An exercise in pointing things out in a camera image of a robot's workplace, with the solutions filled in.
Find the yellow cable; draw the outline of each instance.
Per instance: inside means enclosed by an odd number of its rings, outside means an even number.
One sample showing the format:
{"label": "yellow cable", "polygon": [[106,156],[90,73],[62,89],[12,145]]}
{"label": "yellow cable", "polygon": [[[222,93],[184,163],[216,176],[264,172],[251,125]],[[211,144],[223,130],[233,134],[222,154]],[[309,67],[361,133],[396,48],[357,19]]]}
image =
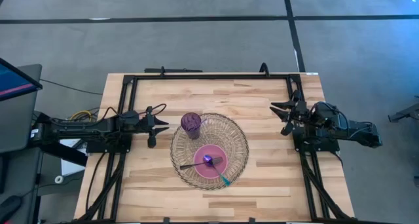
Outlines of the yellow cable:
{"label": "yellow cable", "polygon": [[77,115],[80,115],[82,113],[86,113],[86,114],[89,115],[89,122],[92,120],[92,113],[87,111],[87,110],[82,110],[82,111],[79,111],[79,112],[73,114],[73,116],[70,117],[70,120],[73,120],[74,117],[76,117]]}

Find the black cable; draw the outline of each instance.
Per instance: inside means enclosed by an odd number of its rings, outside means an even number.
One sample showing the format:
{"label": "black cable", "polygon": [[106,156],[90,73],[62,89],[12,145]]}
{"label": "black cable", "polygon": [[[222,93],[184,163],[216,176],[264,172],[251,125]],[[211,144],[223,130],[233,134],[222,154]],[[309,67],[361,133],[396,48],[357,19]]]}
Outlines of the black cable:
{"label": "black cable", "polygon": [[91,108],[91,109],[87,109],[87,111],[92,111],[92,110],[95,110],[95,109],[100,109],[100,107],[94,107],[94,108]]}
{"label": "black cable", "polygon": [[113,172],[113,175],[111,176],[111,179],[108,181],[106,185],[103,186],[102,192],[96,198],[95,202],[91,205],[88,211],[80,219],[91,220],[93,218],[94,214],[98,210],[101,203],[106,199],[106,196],[107,196],[106,194],[109,192],[110,188],[112,188],[113,184],[116,182],[118,177],[122,176],[122,172],[123,172],[122,170],[123,169],[122,169],[121,161],[119,161],[117,167],[115,168],[115,171]]}
{"label": "black cable", "polygon": [[103,156],[105,156],[105,153],[103,153],[103,154],[100,156],[100,158],[99,158],[98,162],[96,163],[96,166],[94,167],[94,170],[93,170],[93,175],[92,175],[92,179],[90,180],[89,190],[87,191],[87,197],[86,197],[86,212],[87,212],[87,210],[88,210],[88,205],[89,205],[89,196],[90,196],[90,191],[92,190],[92,184],[93,184],[94,176],[96,175],[96,171],[98,170],[98,167],[99,167],[100,161],[102,161]]}
{"label": "black cable", "polygon": [[[77,181],[79,179],[82,179],[83,176],[81,177],[77,177],[77,178],[73,178],[70,179],[69,181],[67,181],[67,183],[63,183],[63,184],[49,184],[49,185],[42,185],[40,187],[38,187],[38,189],[43,188],[43,187],[48,187],[48,186],[56,186],[56,185],[67,185],[68,183],[72,182],[72,181]],[[30,192],[32,192],[33,190],[35,190],[36,188],[31,189],[30,191],[26,192],[24,195],[21,196],[21,198],[25,197],[26,195],[30,194]]]}
{"label": "black cable", "polygon": [[[95,125],[99,124],[101,121],[103,121],[103,120],[105,119],[106,114],[107,114],[107,112],[108,112],[110,109],[112,109],[114,112],[116,112],[116,111],[115,111],[112,107],[108,107],[108,108],[106,109],[106,111],[105,111],[105,114],[103,115],[103,117],[102,117],[100,120],[96,121],[96,122],[95,122],[95,123],[93,123],[93,124],[87,124],[87,125],[85,125],[85,127],[95,126]],[[69,122],[69,121],[74,121],[74,119],[73,119],[73,120],[63,120],[63,119],[55,119],[55,118],[51,118],[51,120],[50,120],[50,121],[51,121],[51,123],[52,123],[52,124],[55,124],[55,125],[57,125],[57,126],[67,126],[67,127],[80,126],[80,125],[61,124],[61,123],[55,122],[54,120],[58,120],[58,121],[67,121],[67,122]]]}
{"label": "black cable", "polygon": [[326,103],[326,102],[317,102],[317,103],[315,103],[314,105],[313,105],[313,107],[310,109],[310,114],[312,114],[313,113],[313,109],[319,104],[319,103],[322,103],[322,104],[324,104],[324,105],[326,105],[331,111],[336,111],[337,113],[340,113],[343,117],[344,117],[344,119],[345,119],[345,121],[346,121],[346,136],[349,138],[350,137],[350,133],[349,133],[349,121],[348,121],[348,118],[346,118],[346,115],[344,114],[344,113],[342,113],[341,111],[339,111],[336,107],[332,107],[332,106],[330,106],[328,103]]}
{"label": "black cable", "polygon": [[82,122],[85,119],[90,119],[92,116],[88,113],[81,113],[75,117],[76,121]]}
{"label": "black cable", "polygon": [[166,105],[165,103],[161,103],[161,104],[159,104],[158,106],[156,106],[156,107],[152,108],[152,109],[151,109],[151,111],[153,111],[153,110],[157,109],[158,107],[160,107],[160,106],[162,106],[162,105],[164,106],[164,107],[162,108],[162,110],[160,110],[159,112],[157,112],[157,113],[153,114],[153,116],[156,116],[156,115],[160,114],[160,113],[161,113],[161,112],[163,112],[163,110],[165,110],[165,109],[166,109],[166,107],[168,106],[168,105]]}
{"label": "black cable", "polygon": [[92,112],[92,115],[97,115],[99,113],[99,109],[98,110],[96,110],[95,112]]}
{"label": "black cable", "polygon": [[50,118],[51,122],[54,120],[60,121],[60,122],[77,122],[79,119],[57,119],[57,118]]}
{"label": "black cable", "polygon": [[95,95],[99,95],[99,96],[103,95],[102,93],[90,92],[90,91],[87,91],[87,90],[80,90],[80,89],[73,88],[73,87],[70,87],[70,86],[64,86],[63,84],[55,83],[55,82],[48,81],[48,80],[45,80],[45,79],[40,79],[40,81],[44,81],[46,83],[55,84],[57,86],[68,88],[68,89],[72,89],[72,90],[76,90],[76,91],[79,91],[79,92],[84,92],[84,93],[88,93],[88,94],[95,94]]}
{"label": "black cable", "polygon": [[330,152],[332,155],[334,155],[334,156],[336,156],[336,158],[338,158],[338,160],[340,161],[340,163],[341,163],[341,165],[342,165],[342,167],[343,167],[343,161],[342,161],[342,158],[336,153],[336,152]]}

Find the teal handle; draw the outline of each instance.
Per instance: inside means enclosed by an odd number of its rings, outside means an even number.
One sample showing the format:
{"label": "teal handle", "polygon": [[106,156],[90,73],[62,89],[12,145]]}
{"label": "teal handle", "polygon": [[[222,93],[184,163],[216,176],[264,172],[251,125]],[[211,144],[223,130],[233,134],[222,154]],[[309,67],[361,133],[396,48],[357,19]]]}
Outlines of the teal handle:
{"label": "teal handle", "polygon": [[225,177],[225,176],[223,176],[222,174],[221,174],[221,172],[219,172],[218,171],[218,169],[216,169],[215,168],[215,166],[214,165],[212,165],[212,167],[215,169],[215,171],[217,171],[217,173],[218,173],[218,175],[221,177],[221,179],[224,181],[224,184],[226,185],[226,186],[230,186],[231,185],[231,182]]}
{"label": "teal handle", "polygon": [[225,178],[223,175],[221,175],[221,179],[224,181],[224,183],[225,183],[226,186],[230,186],[231,185],[231,182],[227,178]]}

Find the pink plate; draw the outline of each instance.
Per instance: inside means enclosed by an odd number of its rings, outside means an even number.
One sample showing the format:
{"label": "pink plate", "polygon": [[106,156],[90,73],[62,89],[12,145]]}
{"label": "pink plate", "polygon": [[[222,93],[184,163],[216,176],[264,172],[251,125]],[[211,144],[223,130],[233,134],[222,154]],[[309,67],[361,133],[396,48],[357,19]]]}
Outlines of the pink plate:
{"label": "pink plate", "polygon": [[[225,172],[227,169],[227,156],[225,155],[225,152],[222,148],[220,148],[217,145],[204,145],[201,148],[199,148],[195,152],[194,156],[194,163],[199,163],[204,161],[204,155],[209,155],[212,158],[223,158],[223,161],[219,164],[216,164],[215,167],[220,171],[221,173]],[[207,166],[205,164],[195,166],[196,172],[200,174],[202,177],[207,179],[215,179],[219,177],[217,171],[215,171],[214,168]]]}

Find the purple spoon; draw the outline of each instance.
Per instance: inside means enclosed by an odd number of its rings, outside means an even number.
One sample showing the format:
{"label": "purple spoon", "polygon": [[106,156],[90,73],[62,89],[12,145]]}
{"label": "purple spoon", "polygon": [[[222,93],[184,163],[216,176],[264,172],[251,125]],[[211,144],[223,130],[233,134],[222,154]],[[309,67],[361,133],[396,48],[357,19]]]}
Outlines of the purple spoon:
{"label": "purple spoon", "polygon": [[224,181],[224,184],[226,185],[226,186],[230,186],[231,185],[231,182],[225,177],[225,176],[223,176],[222,174],[221,174],[221,172],[219,172],[218,171],[218,169],[215,167],[215,163],[214,163],[214,159],[211,157],[211,156],[209,156],[209,155],[204,155],[204,162],[205,162],[205,165],[207,165],[207,166],[211,166],[211,167],[213,167],[214,169],[215,169],[215,171],[218,173],[218,175],[221,177],[221,179]]}

